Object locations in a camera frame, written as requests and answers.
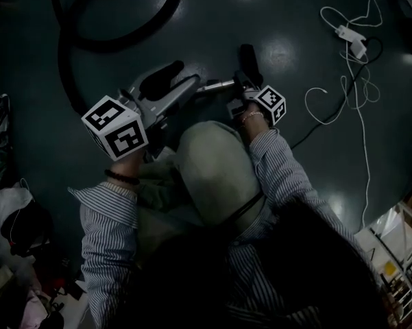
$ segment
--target epoxy floor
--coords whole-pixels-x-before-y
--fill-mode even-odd
[[[63,0],[66,5],[72,1]],[[122,35],[154,15],[164,1],[94,0],[80,19],[80,31],[93,38]],[[383,26],[358,29],[379,37],[385,48],[370,66],[380,101],[362,109],[372,177],[367,222],[394,205],[412,179],[412,55],[398,30],[396,7],[377,1]],[[66,188],[97,184],[110,162],[62,88],[56,63],[59,27],[50,0],[1,2],[0,92],[11,97],[14,161],[36,199],[52,214],[56,240],[78,265],[79,210]],[[250,43],[264,84],[286,97],[287,115],[278,128],[293,144],[316,124],[304,105],[309,88],[329,92],[311,94],[309,104],[320,117],[330,114],[343,97],[340,77],[348,70],[339,52],[344,43],[320,19],[319,9],[325,5],[353,18],[365,14],[367,0],[182,0],[173,18],[140,45],[108,54],[74,49],[73,72],[92,105],[104,95],[115,95],[119,87],[127,88],[141,73],[174,60],[184,61],[185,75],[230,79],[239,67],[238,46]],[[327,16],[340,24],[334,15]],[[377,21],[372,5],[369,22]],[[361,85],[359,91],[363,99]],[[208,101],[216,113],[222,105]],[[210,118],[201,119],[216,119],[213,110],[209,113]],[[346,108],[338,121],[319,128],[294,154],[319,194],[356,232],[367,182],[356,111]]]

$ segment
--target black hose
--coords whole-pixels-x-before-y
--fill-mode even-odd
[[[88,107],[82,99],[79,90],[77,89],[75,78],[71,70],[70,50],[71,46],[75,45],[80,49],[85,49],[94,52],[111,52],[125,49],[126,47],[138,44],[139,42],[149,38],[157,32],[177,10],[180,0],[166,0],[162,8],[157,14],[152,17],[141,27],[124,36],[109,40],[94,40],[84,38],[77,33],[75,20],[79,10],[82,9],[90,0],[75,0],[71,7],[64,11],[60,0],[51,0],[53,11],[60,24],[60,38],[58,41],[58,70],[64,90],[69,98],[72,108],[80,116],[83,116]]]

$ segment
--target beige pants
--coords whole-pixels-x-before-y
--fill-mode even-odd
[[[144,257],[163,241],[188,230],[192,223],[221,223],[260,191],[241,138],[221,123],[203,122],[189,128],[171,160],[193,206],[180,206],[167,214],[139,207],[138,244]],[[161,162],[144,164],[141,178],[158,181],[159,175],[167,176],[168,167],[170,164]],[[253,223],[264,201],[260,199],[237,221],[240,232]]]

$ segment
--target person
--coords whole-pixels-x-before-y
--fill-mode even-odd
[[[285,139],[255,103],[241,124],[248,150],[220,123],[183,133],[173,161],[203,226],[159,240],[140,267],[140,186],[108,178],[71,190],[96,326],[388,328],[381,279]],[[111,171],[136,178],[142,156]],[[253,196],[262,197],[233,221]]]

